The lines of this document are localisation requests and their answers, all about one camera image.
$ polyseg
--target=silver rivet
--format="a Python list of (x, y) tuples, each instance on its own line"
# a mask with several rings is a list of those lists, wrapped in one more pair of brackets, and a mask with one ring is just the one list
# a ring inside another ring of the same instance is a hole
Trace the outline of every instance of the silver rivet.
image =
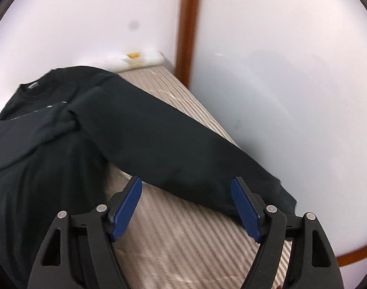
[(266, 207), (266, 210), (269, 212), (269, 213), (275, 213), (277, 212), (277, 207), (275, 207), (274, 205), (268, 205)]
[(60, 211), (59, 213), (58, 213), (58, 217), (59, 218), (63, 218), (63, 217), (65, 217), (67, 215), (67, 212), (66, 211)]
[(316, 219), (316, 215), (313, 213), (307, 213), (306, 214), (306, 218), (309, 220), (315, 220)]
[(97, 210), (98, 212), (104, 212), (104, 211), (106, 211), (106, 210), (107, 210), (107, 205), (105, 205), (105, 204), (99, 204), (99, 205), (96, 207), (96, 210)]

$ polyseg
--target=black sweatshirt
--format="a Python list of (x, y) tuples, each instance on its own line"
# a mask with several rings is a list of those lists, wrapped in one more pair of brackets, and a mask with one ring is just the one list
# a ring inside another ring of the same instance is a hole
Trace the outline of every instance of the black sweatshirt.
[(238, 217), (240, 176), (265, 203), (296, 201), (246, 153), (117, 74), (77, 66), (20, 85), (0, 114), (0, 263), (26, 288), (60, 210), (105, 203), (108, 162), (188, 201)]

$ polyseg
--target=striped surface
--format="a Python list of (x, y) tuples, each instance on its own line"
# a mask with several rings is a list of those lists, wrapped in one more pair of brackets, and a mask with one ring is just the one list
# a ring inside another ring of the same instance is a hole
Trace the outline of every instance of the striped surface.
[[(132, 84), (196, 119), (234, 143), (196, 98), (164, 67), (120, 74)], [(110, 166), (108, 198), (130, 175)], [(115, 243), (133, 289), (240, 288), (258, 244), (228, 217), (143, 184), (126, 233)], [(284, 243), (273, 289), (284, 279), (290, 243)]]

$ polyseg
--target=wall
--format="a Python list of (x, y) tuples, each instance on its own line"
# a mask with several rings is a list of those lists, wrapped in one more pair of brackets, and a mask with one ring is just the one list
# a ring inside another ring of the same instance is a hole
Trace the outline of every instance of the wall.
[(201, 0), (190, 90), (316, 213), (367, 244), (367, 11), (359, 0)]
[(180, 0), (15, 0), (0, 22), (0, 108), (18, 84), (112, 53), (175, 64)]

